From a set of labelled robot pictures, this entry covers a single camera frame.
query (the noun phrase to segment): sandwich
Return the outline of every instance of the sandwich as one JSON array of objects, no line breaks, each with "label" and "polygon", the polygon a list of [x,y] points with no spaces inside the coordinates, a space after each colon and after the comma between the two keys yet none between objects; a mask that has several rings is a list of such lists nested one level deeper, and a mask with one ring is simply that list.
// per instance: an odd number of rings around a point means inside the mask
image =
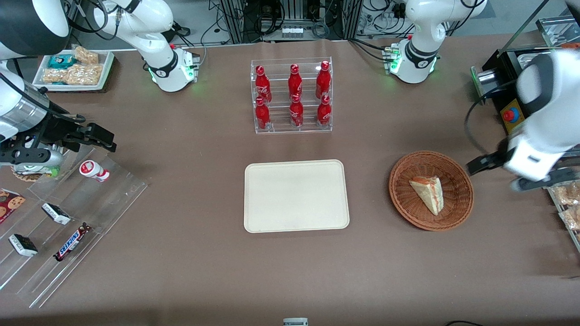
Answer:
[{"label": "sandwich", "polygon": [[443,210],[443,189],[438,177],[424,178],[417,176],[411,179],[409,183],[431,213],[438,215]]}]

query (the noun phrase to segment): brown wicker basket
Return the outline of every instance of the brown wicker basket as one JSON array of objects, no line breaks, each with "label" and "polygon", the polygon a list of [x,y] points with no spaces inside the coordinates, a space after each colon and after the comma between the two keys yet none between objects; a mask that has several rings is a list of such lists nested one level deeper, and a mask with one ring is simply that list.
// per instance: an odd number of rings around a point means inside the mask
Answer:
[{"label": "brown wicker basket", "polygon": [[[416,176],[439,177],[443,210],[435,216],[409,184]],[[429,231],[446,231],[463,223],[473,209],[473,186],[467,173],[450,157],[434,151],[417,151],[395,164],[389,177],[393,204],[413,225]]]}]

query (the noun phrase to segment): snickers bar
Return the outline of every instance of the snickers bar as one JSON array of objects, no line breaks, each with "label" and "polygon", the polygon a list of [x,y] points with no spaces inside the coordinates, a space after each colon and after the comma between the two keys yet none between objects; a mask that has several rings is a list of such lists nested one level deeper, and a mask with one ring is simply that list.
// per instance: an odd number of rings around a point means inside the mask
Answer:
[{"label": "snickers bar", "polygon": [[78,245],[79,242],[85,237],[85,234],[88,233],[92,228],[83,223],[79,228],[68,238],[67,242],[63,245],[62,248],[54,255],[58,262],[62,262],[63,259],[70,254],[71,251]]}]

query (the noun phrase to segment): brown table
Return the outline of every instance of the brown table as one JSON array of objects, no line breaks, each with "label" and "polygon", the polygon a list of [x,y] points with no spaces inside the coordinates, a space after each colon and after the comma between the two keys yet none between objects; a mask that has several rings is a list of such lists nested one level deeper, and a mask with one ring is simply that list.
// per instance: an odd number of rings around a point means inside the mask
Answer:
[{"label": "brown table", "polygon": [[[386,192],[403,155],[435,150],[467,163],[463,134],[481,66],[507,36],[453,37],[422,84],[386,76],[348,42],[211,48],[200,81],[160,91],[136,52],[117,53],[111,90],[51,95],[115,133],[111,157],[150,182],[111,232],[41,309],[0,292],[2,325],[313,326],[572,325],[580,321],[576,249],[542,190],[510,191],[497,169],[472,178],[473,213],[445,233],[404,220]],[[387,40],[379,42],[389,44]],[[332,56],[335,129],[256,135],[252,59]],[[488,148],[504,137],[488,104],[473,116]],[[250,234],[244,169],[255,162],[339,159],[350,225],[344,230]],[[1,170],[3,186],[28,184]]]}]

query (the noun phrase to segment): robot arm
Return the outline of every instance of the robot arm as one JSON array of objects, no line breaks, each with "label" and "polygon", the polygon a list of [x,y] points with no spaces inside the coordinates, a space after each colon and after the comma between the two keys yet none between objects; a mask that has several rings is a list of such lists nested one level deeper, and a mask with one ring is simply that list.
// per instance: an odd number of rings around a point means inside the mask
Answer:
[{"label": "robot arm", "polygon": [[[172,49],[162,32],[171,29],[173,13],[163,0],[104,1],[108,22],[103,31],[131,44],[149,66],[153,81],[166,92],[176,92],[197,78],[199,58],[183,49]],[[104,24],[103,11],[95,8],[95,21]]]},{"label": "robot arm", "polygon": [[78,151],[80,144],[115,151],[111,132],[81,125],[84,118],[6,68],[6,59],[64,49],[69,27],[60,0],[0,1],[0,27],[0,165],[59,165],[60,149]]},{"label": "robot arm", "polygon": [[415,24],[411,40],[404,39],[392,48],[400,54],[391,55],[394,65],[390,73],[402,81],[417,84],[433,71],[437,52],[445,39],[443,22],[457,21],[479,15],[487,0],[407,0],[405,15]]},{"label": "robot arm", "polygon": [[521,105],[534,112],[498,146],[467,167],[471,175],[499,166],[521,176],[514,190],[530,190],[575,179],[570,169],[553,170],[580,143],[580,52],[558,50],[534,58],[517,79]]}]

